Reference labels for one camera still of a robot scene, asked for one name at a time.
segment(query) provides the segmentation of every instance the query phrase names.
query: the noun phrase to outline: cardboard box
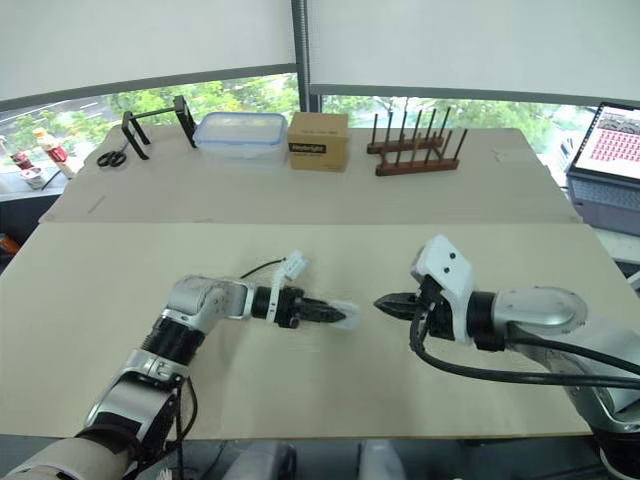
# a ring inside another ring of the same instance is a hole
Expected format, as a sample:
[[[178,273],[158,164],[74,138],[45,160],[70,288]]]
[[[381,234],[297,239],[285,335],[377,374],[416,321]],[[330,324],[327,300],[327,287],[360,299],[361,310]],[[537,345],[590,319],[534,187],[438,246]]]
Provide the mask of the cardboard box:
[[[296,112],[287,132],[296,170],[343,172],[347,166],[347,115]]]

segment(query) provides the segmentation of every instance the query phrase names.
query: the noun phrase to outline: window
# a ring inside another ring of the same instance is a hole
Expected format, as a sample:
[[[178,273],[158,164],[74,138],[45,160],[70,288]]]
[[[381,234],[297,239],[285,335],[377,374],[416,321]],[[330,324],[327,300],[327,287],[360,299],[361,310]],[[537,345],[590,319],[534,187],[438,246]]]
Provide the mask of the window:
[[[348,113],[351,127],[372,127],[375,113],[384,118],[393,112],[393,127],[399,128],[403,112],[407,110],[407,126],[413,128],[420,109],[424,114],[433,108],[444,112],[447,107],[452,107],[448,127],[520,129],[540,161],[561,185],[565,181],[564,171],[573,159],[575,149],[580,146],[596,110],[572,105],[491,100],[340,95],[327,95],[322,99],[323,112]],[[380,121],[386,128],[386,120]],[[426,128],[427,122],[428,118],[423,116],[420,125]],[[438,115],[436,124],[441,122],[442,117]]]
[[[135,90],[2,112],[0,135],[6,142],[0,148],[0,174],[19,171],[9,157],[16,150],[25,152],[35,166],[55,168],[37,147],[35,128],[42,127],[58,138],[72,164],[80,166],[106,133],[120,124],[124,111],[143,113],[171,106],[175,95],[185,96],[196,121],[213,111],[276,112],[290,120],[299,109],[296,75],[280,74]],[[177,123],[177,118],[169,113],[141,122],[166,125]]]

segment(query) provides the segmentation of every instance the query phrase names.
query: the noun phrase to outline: table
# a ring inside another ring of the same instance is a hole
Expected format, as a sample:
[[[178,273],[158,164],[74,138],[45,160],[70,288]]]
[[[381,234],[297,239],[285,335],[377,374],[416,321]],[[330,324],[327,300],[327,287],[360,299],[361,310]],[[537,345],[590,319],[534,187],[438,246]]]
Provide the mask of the table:
[[[41,221],[582,222],[517,129],[470,130],[456,171],[378,178],[378,157],[364,152],[369,129],[350,129],[349,164],[338,174],[288,166],[224,167],[192,149],[179,127],[144,128],[152,141],[149,160],[140,160],[129,148],[122,167],[97,167],[98,155],[124,143],[122,133],[112,129]]]
[[[409,266],[437,233],[473,263],[479,289],[565,287],[640,332],[640,302],[586,225],[45,223],[0,276],[0,433],[75,434],[180,276],[238,275],[295,248],[310,259],[296,284],[359,304],[359,327],[220,322],[193,363],[193,438],[587,432],[561,388],[435,370],[410,352],[408,324],[373,307],[417,287]],[[432,349],[459,363],[541,370],[512,353],[437,339]]]

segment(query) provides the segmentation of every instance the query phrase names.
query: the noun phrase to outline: printed label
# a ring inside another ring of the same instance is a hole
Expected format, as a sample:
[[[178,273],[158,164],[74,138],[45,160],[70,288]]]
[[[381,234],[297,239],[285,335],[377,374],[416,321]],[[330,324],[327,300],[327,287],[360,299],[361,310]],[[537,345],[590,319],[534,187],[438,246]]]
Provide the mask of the printed label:
[[[327,146],[315,143],[290,143],[289,151],[304,153],[327,153]]]
[[[47,151],[47,154],[49,155],[51,160],[53,160],[56,163],[65,162],[67,160],[67,157],[69,156],[67,151],[62,147],[52,148],[51,150]]]

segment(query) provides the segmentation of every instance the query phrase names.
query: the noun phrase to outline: laptop screen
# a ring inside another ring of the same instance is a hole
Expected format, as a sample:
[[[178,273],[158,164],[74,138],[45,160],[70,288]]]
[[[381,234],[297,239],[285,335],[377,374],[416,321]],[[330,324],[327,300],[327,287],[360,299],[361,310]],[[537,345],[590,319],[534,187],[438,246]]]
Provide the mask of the laptop screen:
[[[601,104],[571,170],[640,181],[640,108]]]

